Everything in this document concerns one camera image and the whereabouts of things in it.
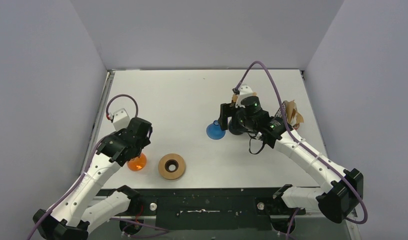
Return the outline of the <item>orange translucent dripper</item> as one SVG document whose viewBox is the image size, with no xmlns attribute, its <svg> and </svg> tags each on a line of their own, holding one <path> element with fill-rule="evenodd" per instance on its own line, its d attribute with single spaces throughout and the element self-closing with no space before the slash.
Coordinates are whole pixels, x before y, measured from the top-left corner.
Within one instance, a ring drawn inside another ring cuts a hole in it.
<svg viewBox="0 0 408 240">
<path fill-rule="evenodd" d="M 147 164 L 147 157 L 144 153 L 139 156 L 132 158 L 127 163 L 127 167 L 134 172 L 142 170 Z"/>
</svg>

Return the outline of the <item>round wooden ring stand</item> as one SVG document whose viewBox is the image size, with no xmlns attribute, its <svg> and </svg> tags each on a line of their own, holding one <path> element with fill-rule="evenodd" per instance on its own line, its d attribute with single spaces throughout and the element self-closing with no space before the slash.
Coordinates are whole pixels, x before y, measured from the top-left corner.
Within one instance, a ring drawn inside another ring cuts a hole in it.
<svg viewBox="0 0 408 240">
<path fill-rule="evenodd" d="M 177 180 L 186 171 L 186 162 L 182 156 L 176 153 L 164 155 L 158 163 L 158 172 L 166 180 Z"/>
</svg>

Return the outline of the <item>orange coffee filter box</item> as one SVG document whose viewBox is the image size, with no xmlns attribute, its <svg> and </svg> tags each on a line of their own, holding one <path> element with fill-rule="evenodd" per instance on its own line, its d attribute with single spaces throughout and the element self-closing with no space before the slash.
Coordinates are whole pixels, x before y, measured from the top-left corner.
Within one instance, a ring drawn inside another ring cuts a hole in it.
<svg viewBox="0 0 408 240">
<path fill-rule="evenodd" d="M 304 123 L 303 116 L 298 112 L 297 104 L 294 100 L 282 102 L 282 107 L 286 114 L 286 120 L 289 125 L 291 125 L 295 130 L 300 127 L 301 123 Z"/>
</svg>

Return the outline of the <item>brown paper coffee filter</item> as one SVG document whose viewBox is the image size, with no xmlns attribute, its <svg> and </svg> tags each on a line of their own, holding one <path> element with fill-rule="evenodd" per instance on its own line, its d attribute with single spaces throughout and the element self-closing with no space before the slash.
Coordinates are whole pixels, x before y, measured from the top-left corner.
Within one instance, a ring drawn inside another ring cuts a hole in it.
<svg viewBox="0 0 408 240">
<path fill-rule="evenodd" d="M 257 93 L 253 92 L 253 93 L 246 93 L 246 94 L 234 94 L 231 98 L 231 102 L 240 104 L 243 99 L 247 97 L 251 97 L 251 96 L 257 96 Z"/>
</svg>

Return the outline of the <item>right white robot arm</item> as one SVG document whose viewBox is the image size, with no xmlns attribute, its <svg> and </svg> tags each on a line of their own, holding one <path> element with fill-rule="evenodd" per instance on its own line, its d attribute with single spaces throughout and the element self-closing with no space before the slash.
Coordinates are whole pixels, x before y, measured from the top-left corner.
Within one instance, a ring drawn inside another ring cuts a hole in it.
<svg viewBox="0 0 408 240">
<path fill-rule="evenodd" d="M 222 103 L 217 120 L 221 129 L 234 135 L 247 133 L 263 146 L 284 154 L 302 168 L 317 187 L 284 185 L 274 195 L 290 209 L 318 210 L 328 220 L 341 223 L 363 199 L 364 176 L 356 168 L 348 170 L 316 151 L 291 125 L 262 109 L 257 96 L 236 103 Z"/>
</svg>

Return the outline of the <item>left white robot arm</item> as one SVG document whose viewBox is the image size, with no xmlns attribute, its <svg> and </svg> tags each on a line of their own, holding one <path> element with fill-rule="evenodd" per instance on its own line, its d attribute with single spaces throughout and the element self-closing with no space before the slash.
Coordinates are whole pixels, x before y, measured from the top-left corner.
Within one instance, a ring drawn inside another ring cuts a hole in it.
<svg viewBox="0 0 408 240">
<path fill-rule="evenodd" d="M 126 162 L 140 156 L 151 143 L 152 131 L 149 121 L 134 117 L 126 127 L 103 137 L 72 187 L 49 209 L 39 209 L 33 216 L 40 236 L 45 240 L 86 240 L 116 215 L 137 213 L 141 208 L 140 194 L 127 185 L 112 189 L 94 205 L 91 201 Z"/>
</svg>

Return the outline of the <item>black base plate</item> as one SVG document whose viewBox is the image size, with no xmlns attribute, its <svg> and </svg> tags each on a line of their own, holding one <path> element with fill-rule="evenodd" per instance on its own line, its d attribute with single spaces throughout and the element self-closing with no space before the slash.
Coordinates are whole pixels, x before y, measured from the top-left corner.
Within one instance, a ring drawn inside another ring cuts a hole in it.
<svg viewBox="0 0 408 240">
<path fill-rule="evenodd" d="M 277 187 L 138 189 L 136 206 L 116 217 L 154 220 L 176 230 L 286 229 L 294 209 L 273 195 Z"/>
</svg>

